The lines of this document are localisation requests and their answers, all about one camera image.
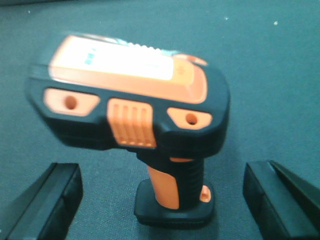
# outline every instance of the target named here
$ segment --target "orange side panel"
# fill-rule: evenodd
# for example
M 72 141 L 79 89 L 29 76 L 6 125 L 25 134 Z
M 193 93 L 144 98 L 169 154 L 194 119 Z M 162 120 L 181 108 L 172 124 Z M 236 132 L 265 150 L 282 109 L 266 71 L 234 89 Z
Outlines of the orange side panel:
M 158 203 L 168 209 L 178 209 L 179 193 L 176 179 L 150 166 L 148 166 L 148 172 Z
M 103 44 L 97 40 L 78 36 L 68 36 L 55 52 L 50 64 L 49 74 L 53 80 L 102 89 L 151 96 L 178 102 L 199 104 L 207 98 L 207 77 L 204 71 L 190 61 L 162 55 L 161 58 L 173 61 L 171 79 L 114 73 L 106 70 L 103 58 L 92 59 L 92 64 L 86 64 L 87 51 L 95 46 L 103 49 Z M 110 56 L 121 58 L 121 55 Z M 129 69 L 130 66 L 117 66 L 118 69 Z
M 172 162 L 175 162 L 175 163 L 185 163 L 185 162 L 190 162 L 192 161 L 193 159 L 190 159 L 190 158 L 179 158 L 179 157 L 170 157 L 170 160 Z
M 88 93 L 47 88 L 43 101 L 54 113 L 83 117 L 91 113 L 100 98 Z
M 207 127 L 213 117 L 210 113 L 169 107 L 166 111 L 172 121 L 181 129 L 198 130 Z
M 107 120 L 119 145 L 155 148 L 153 108 L 150 104 L 120 98 L 107 103 Z

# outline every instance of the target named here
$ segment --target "black stand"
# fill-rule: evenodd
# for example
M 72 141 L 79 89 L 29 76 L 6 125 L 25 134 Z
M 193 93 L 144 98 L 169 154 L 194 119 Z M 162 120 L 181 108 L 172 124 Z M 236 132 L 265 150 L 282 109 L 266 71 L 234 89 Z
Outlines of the black stand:
M 320 240 L 320 190 L 282 165 L 247 163 L 243 195 L 265 240 Z
M 171 210 L 161 206 L 156 198 L 150 179 L 143 180 L 135 196 L 134 215 L 141 224 L 174 229 L 201 228 L 214 215 L 215 198 L 213 187 L 204 180 L 204 185 L 211 191 L 211 201 L 206 203 L 199 200 L 193 208 Z
M 63 240 L 83 196 L 75 163 L 52 163 L 3 216 L 0 240 Z

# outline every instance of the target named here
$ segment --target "label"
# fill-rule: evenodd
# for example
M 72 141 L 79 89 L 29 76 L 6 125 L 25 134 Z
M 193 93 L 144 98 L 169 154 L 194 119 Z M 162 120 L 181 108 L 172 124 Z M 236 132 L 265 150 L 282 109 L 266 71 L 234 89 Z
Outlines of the label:
M 59 60 L 64 67 L 158 80 L 170 80 L 174 72 L 171 57 L 147 47 L 125 46 L 82 37 L 73 37 Z

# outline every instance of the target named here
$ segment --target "scanner grip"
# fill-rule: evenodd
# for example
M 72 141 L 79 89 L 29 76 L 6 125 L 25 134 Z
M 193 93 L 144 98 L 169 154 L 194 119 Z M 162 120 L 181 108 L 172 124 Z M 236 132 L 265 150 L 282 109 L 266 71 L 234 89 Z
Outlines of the scanner grip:
M 160 153 L 149 156 L 141 153 L 137 157 L 147 164 L 155 198 L 163 207 L 173 210 L 190 209 L 201 201 L 202 193 L 210 194 L 210 190 L 203 186 L 203 158 L 183 160 Z

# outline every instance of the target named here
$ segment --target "gray fabric surface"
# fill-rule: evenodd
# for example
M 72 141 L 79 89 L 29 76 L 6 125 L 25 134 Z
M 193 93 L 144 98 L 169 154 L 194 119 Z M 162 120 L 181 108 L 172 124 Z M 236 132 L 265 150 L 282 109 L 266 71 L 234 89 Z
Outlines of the gray fabric surface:
M 136 188 L 148 177 L 144 164 L 125 150 L 64 146 L 32 108 L 25 95 L 30 63 L 49 34 L 65 30 L 186 51 L 223 71 L 231 114 L 222 151 L 205 161 L 217 199 L 208 226 L 138 224 L 133 207 Z M 84 197 L 67 240 L 260 240 L 242 196 L 247 161 L 276 160 L 320 187 L 317 0 L 80 0 L 1 7 L 0 53 L 0 211 L 51 162 L 79 163 Z

